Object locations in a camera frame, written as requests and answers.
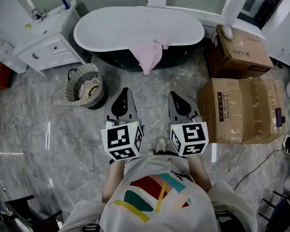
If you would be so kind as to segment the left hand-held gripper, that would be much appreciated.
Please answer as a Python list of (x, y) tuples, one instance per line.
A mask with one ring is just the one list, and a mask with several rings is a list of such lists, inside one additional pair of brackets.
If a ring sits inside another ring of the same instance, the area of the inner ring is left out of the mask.
[(139, 157), (143, 136), (132, 91), (125, 87), (105, 108), (105, 124), (101, 130), (104, 151), (114, 161)]

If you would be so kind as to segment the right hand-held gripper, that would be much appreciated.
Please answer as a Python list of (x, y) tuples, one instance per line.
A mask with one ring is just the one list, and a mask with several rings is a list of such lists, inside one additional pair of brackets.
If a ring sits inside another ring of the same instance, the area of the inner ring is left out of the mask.
[(207, 123), (199, 116), (197, 104), (187, 96), (171, 91), (168, 95), (171, 122), (170, 140), (180, 157), (202, 154), (208, 143)]

